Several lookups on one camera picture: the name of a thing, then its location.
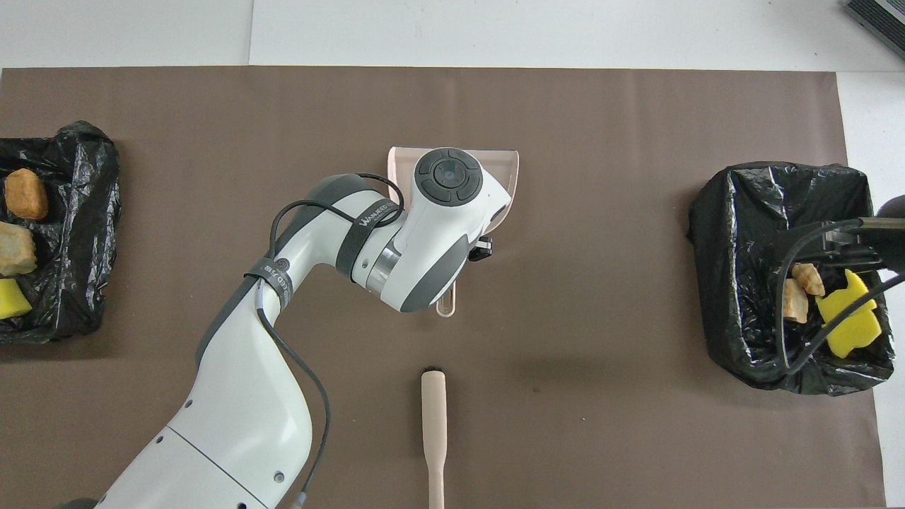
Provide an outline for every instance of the black plastic bag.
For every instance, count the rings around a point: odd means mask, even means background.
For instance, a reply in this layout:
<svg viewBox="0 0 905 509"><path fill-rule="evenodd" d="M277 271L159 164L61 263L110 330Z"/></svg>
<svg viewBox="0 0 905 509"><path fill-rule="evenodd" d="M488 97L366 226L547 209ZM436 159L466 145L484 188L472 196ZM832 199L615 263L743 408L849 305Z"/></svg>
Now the black plastic bag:
<svg viewBox="0 0 905 509"><path fill-rule="evenodd" d="M688 233L710 358L751 387L800 394L839 396L888 379L894 354L882 296L874 310L881 336L846 359L825 344L800 371L786 375L774 339L779 267L767 261L772 256L765 238L796 226L872 215L867 177L852 168L756 162L713 177L691 204ZM828 293L844 287L842 269L822 269L821 276ZM868 287L880 282L875 272L862 279ZM791 357L823 324L816 306L810 307L807 323L786 323Z"/></svg>
<svg viewBox="0 0 905 509"><path fill-rule="evenodd" d="M32 231L38 268L17 275L33 309L0 321L0 344L43 343L100 327L101 289L116 256L119 223L119 155L113 142L88 122L60 129L53 138L0 139L0 190L19 168L36 173L49 212L39 222L0 206L0 221Z"/></svg>

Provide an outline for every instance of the brown paper mat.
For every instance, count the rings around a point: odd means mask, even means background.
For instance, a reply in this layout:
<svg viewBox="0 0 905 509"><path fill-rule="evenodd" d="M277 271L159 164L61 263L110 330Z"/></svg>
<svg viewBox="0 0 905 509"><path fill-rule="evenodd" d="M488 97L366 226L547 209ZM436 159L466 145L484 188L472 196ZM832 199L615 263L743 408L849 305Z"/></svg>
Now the brown paper mat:
<svg viewBox="0 0 905 509"><path fill-rule="evenodd" d="M333 398L312 508L426 506L434 364L449 507L883 505L872 394L765 392L713 364L683 236L727 165L845 162L831 73L7 69L0 93L0 136L88 120L123 164L103 328L0 349L2 507L100 497L179 408L272 215L326 175L386 172L394 144L518 149L519 192L454 318L322 267L277 322Z"/></svg>

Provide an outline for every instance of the black strap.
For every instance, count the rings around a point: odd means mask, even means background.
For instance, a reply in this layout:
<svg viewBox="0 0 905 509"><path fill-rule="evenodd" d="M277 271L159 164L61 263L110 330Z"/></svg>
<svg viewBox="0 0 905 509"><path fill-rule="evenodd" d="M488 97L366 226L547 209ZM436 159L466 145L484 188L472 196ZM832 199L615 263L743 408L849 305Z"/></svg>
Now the black strap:
<svg viewBox="0 0 905 509"><path fill-rule="evenodd" d="M352 280L352 268L361 253L361 248L365 246L365 242L371 236L371 232L374 231L377 223L398 208L399 206L392 200L383 198L374 202L361 213L361 216L356 218L355 222L352 223L352 227L346 233L346 238L343 239L342 245L339 247L336 263L337 272L345 275L349 281L355 282Z"/></svg>
<svg viewBox="0 0 905 509"><path fill-rule="evenodd" d="M292 299L292 279L286 272L288 268L289 262L285 258L276 261L271 258L260 258L252 265L252 268L245 272L245 275L260 277L267 282L280 297L280 310L282 311L286 309Z"/></svg>

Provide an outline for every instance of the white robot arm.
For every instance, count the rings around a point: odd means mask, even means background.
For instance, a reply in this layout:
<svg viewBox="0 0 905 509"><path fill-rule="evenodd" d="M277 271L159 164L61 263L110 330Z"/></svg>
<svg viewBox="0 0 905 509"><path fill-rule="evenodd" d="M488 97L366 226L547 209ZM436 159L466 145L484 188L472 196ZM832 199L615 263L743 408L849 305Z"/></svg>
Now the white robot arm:
<svg viewBox="0 0 905 509"><path fill-rule="evenodd" d="M317 184L305 205L319 205L300 208L279 237L274 223L271 251L202 339L185 404L97 507L277 505L308 459L311 421L268 328L310 269L333 265L393 309L420 310L452 284L491 220L510 203L478 160L458 149L425 154L412 190L406 213L361 176L338 175Z"/></svg>

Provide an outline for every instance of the white table surface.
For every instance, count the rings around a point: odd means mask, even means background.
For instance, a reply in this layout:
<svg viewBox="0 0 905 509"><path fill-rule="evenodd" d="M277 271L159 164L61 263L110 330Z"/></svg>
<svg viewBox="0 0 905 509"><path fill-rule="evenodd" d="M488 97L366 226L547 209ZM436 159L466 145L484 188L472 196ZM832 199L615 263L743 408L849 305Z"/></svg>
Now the white table surface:
<svg viewBox="0 0 905 509"><path fill-rule="evenodd" d="M404 65L838 72L849 165L905 193L905 61L836 0L0 0L3 67ZM887 295L905 331L905 289ZM874 390L905 506L905 375Z"/></svg>

